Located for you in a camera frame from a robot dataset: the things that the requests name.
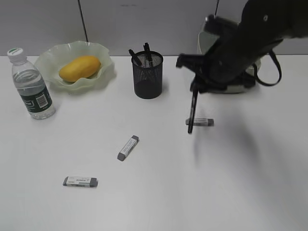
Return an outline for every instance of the gray eraser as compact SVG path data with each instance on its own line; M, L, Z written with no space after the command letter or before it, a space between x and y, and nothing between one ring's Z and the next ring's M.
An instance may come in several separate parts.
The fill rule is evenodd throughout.
M138 136L132 136L129 141L125 144L125 146L122 148L122 150L117 155L117 159L119 161L124 161L129 153L133 150L133 148L137 145L139 142Z
M66 177L63 186L96 188L98 185L97 178L91 177Z
M193 125L196 127L213 127L214 120L213 119L195 119Z

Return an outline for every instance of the yellow mango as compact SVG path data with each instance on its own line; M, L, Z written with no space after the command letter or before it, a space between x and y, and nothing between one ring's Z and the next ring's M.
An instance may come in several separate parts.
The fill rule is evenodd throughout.
M80 78L89 78L101 67L101 62L95 56L80 56L64 66L59 76L68 82L76 82Z

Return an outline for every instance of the glass bowl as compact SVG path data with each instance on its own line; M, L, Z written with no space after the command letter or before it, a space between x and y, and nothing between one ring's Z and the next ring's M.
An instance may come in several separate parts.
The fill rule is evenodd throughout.
M89 78L81 78L74 83L61 79L59 76L61 68L83 55L96 56L102 64L99 71ZM110 71L108 71L110 68L114 72L114 63L109 56L109 50L101 44L83 41L54 46L41 54L34 65L41 72L44 80L70 91L91 88L98 81L108 79L106 75L110 74Z

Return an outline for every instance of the pen holder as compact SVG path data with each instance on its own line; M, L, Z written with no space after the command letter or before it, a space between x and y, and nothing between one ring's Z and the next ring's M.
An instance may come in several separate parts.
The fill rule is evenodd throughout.
M131 59L135 93L142 99L154 99L162 93L164 58L161 54L151 51L152 65L147 60L144 51L136 53L136 56L142 65L138 66L136 61Z

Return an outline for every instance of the plastic bottle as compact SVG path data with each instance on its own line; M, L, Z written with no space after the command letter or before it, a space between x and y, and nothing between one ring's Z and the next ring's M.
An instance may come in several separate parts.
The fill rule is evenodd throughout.
M24 50L8 51L14 85L34 119L46 119L55 113L44 79L36 67L27 60Z

